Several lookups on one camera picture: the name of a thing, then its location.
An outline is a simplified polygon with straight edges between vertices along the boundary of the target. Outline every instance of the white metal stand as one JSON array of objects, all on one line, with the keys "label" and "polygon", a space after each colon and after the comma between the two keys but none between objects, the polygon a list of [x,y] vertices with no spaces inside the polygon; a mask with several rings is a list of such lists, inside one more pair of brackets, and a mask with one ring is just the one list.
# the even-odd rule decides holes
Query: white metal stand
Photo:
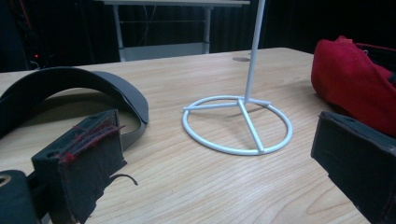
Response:
[{"label": "white metal stand", "polygon": [[[276,150],[281,149],[284,147],[291,139],[292,137],[292,126],[289,121],[289,119],[278,109],[275,107],[271,106],[271,103],[268,101],[262,101],[262,100],[255,100],[250,98],[250,92],[251,92],[251,85],[253,82],[253,77],[254,77],[254,69],[256,66],[256,57],[257,57],[257,49],[259,46],[259,40],[260,40],[260,31],[262,28],[262,16],[264,14],[264,6],[265,6],[265,0],[260,0],[259,1],[259,6],[257,10],[257,18],[256,18],[256,26],[255,26],[255,31],[254,31],[254,36],[253,36],[253,45],[252,45],[252,51],[250,55],[250,65],[248,69],[248,76],[247,76],[247,87],[246,87],[246,92],[245,96],[233,96],[233,95],[220,95],[220,96],[213,96],[213,97],[208,97],[199,101],[196,101],[192,103],[189,106],[184,107],[184,114],[183,114],[183,126],[186,130],[186,132],[197,142],[201,143],[202,145],[206,147],[210,147],[212,149],[215,149],[217,151],[225,152],[225,153],[230,153],[234,155],[241,155],[241,156],[253,156],[253,155],[262,155],[270,152],[274,152]],[[206,102],[210,101],[219,101],[219,100],[235,100],[235,103],[224,103],[224,104],[216,104],[216,105],[201,105]],[[271,147],[264,147],[262,145],[262,141],[260,140],[259,136],[257,135],[256,129],[253,126],[253,123],[248,115],[248,112],[246,110],[246,104],[251,103],[251,104],[256,104],[256,105],[261,105],[275,114],[277,114],[285,123],[286,128],[287,128],[287,133],[285,138],[278,144],[271,146]],[[238,148],[231,148],[231,147],[224,147],[220,146],[218,144],[209,142],[205,140],[203,137],[200,135],[196,134],[190,127],[188,123],[188,118],[190,111],[192,110],[204,110],[204,109],[215,109],[215,108],[224,108],[224,107],[233,107],[233,106],[239,106],[239,108],[242,111],[242,114],[247,122],[247,126],[250,130],[250,133],[253,137],[253,140],[256,143],[257,148],[256,149],[238,149]]]}]

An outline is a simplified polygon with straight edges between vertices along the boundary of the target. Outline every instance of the wire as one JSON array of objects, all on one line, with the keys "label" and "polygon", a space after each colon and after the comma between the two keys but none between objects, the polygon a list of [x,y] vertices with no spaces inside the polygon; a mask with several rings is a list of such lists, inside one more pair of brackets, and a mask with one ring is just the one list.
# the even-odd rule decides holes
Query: wire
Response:
[{"label": "wire", "polygon": [[154,9],[152,9],[151,12],[151,17],[149,19],[149,14],[148,11],[146,9],[146,6],[143,6],[143,9],[145,10],[145,17],[146,17],[146,30],[145,33],[143,33],[142,38],[140,39],[139,43],[137,44],[137,46],[140,46],[142,44],[142,41],[144,41],[144,45],[147,45],[148,42],[148,35],[149,35],[149,26],[151,25],[152,19],[154,18],[155,15],[155,10],[157,9],[157,6],[154,6]]},{"label": "wire", "polygon": [[29,27],[29,30],[32,30],[32,25],[30,24],[29,17],[27,16],[26,9],[24,7],[24,3],[22,2],[22,0],[20,0],[20,4],[21,4],[23,16],[26,19],[27,26]]},{"label": "wire", "polygon": [[34,64],[36,66],[35,70],[39,70],[40,69],[40,64],[38,64],[35,61],[30,61],[30,63]]}]

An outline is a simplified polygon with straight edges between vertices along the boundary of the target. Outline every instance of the white pole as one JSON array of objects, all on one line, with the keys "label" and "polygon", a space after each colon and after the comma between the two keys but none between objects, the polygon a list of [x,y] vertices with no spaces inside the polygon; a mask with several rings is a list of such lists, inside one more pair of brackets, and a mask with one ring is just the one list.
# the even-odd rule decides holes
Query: white pole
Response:
[{"label": "white pole", "polygon": [[253,44],[250,53],[250,65],[247,75],[247,88],[245,91],[244,104],[247,104],[248,99],[250,98],[251,85],[253,83],[253,77],[254,77],[254,69],[256,67],[257,49],[259,47],[259,42],[260,42],[260,31],[262,29],[262,16],[264,15],[264,7],[265,7],[265,0],[260,0],[257,9],[256,26],[254,28]]}]

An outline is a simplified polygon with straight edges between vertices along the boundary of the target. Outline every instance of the wooden table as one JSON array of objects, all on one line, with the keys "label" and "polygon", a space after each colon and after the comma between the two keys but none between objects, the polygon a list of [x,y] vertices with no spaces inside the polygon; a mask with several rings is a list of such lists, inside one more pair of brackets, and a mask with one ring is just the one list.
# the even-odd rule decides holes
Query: wooden table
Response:
[{"label": "wooden table", "polygon": [[[119,171],[139,185],[115,180],[88,223],[368,223],[310,157],[318,114],[329,110],[310,83],[311,54],[258,53],[252,97],[271,101],[290,118],[294,136],[284,148],[238,157],[203,147],[186,134],[183,106],[212,95],[244,94],[248,63],[240,61],[247,57],[248,51],[237,51],[82,67],[129,80],[148,99],[150,116],[146,133],[124,152],[128,164]],[[0,92],[26,74],[0,74]],[[0,170],[31,173],[35,153],[105,107],[104,100],[42,109],[0,141]],[[253,105],[249,114],[266,146],[285,134],[271,112]],[[121,123],[128,122],[121,113]],[[190,119],[196,132],[214,142],[254,147],[244,122],[238,108],[196,111]]]}]

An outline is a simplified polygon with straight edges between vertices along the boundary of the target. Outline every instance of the metal rod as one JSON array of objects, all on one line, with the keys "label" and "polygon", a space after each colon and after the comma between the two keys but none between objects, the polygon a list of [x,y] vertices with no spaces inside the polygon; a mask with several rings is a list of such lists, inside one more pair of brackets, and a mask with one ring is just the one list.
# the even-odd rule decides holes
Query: metal rod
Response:
[{"label": "metal rod", "polygon": [[237,106],[237,103],[224,103],[218,105],[190,105],[186,106],[184,110],[204,110],[204,109],[217,109],[217,108],[225,108],[225,107],[233,107]]},{"label": "metal rod", "polygon": [[120,27],[119,6],[113,6],[113,13],[114,13],[114,22],[116,23],[117,40],[119,42],[120,61],[125,62],[125,55],[123,52],[124,49],[123,49],[122,34]]},{"label": "metal rod", "polygon": [[260,137],[257,134],[253,123],[251,122],[250,116],[248,115],[248,112],[247,112],[247,110],[245,108],[245,105],[244,105],[242,99],[238,100],[238,105],[239,105],[239,108],[242,111],[242,114],[243,114],[243,116],[245,118],[245,121],[247,122],[248,129],[250,130],[250,133],[251,133],[251,135],[252,135],[252,137],[254,139],[254,142],[256,142],[257,149],[260,152],[264,152],[264,147],[262,146],[262,141],[260,140]]},{"label": "metal rod", "polygon": [[265,0],[260,0],[257,9],[256,26],[254,28],[253,44],[250,53],[250,65],[247,75],[247,88],[245,91],[244,104],[246,104],[248,102],[248,99],[250,98],[251,85],[253,83],[253,78],[254,78],[254,69],[256,67],[257,49],[259,47],[259,42],[260,42],[260,32],[262,29],[262,16],[264,15],[264,7],[265,7]]},{"label": "metal rod", "polygon": [[210,17],[211,17],[211,11],[213,7],[205,7],[205,29],[204,29],[204,42],[205,42],[205,48],[204,48],[204,53],[208,54],[209,49],[210,49]]},{"label": "metal rod", "polygon": [[[205,21],[150,21],[150,23],[184,23],[184,22],[205,22]],[[120,21],[120,23],[147,23],[146,21]]]}]

